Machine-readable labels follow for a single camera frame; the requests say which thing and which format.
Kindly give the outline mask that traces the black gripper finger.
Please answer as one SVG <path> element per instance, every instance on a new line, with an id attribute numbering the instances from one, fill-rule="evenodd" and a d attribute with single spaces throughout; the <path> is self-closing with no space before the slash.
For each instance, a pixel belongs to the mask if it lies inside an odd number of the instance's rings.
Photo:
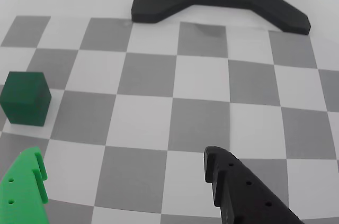
<path id="1" fill-rule="evenodd" d="M 206 147 L 204 173 L 222 223 L 303 223 L 231 152 Z"/>

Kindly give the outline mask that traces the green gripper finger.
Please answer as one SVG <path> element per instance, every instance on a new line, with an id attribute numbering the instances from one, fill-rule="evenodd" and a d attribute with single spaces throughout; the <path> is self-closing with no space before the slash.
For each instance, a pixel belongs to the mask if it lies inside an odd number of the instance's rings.
<path id="1" fill-rule="evenodd" d="M 1 180 L 1 223 L 48 223 L 47 178 L 40 148 L 22 151 Z"/>

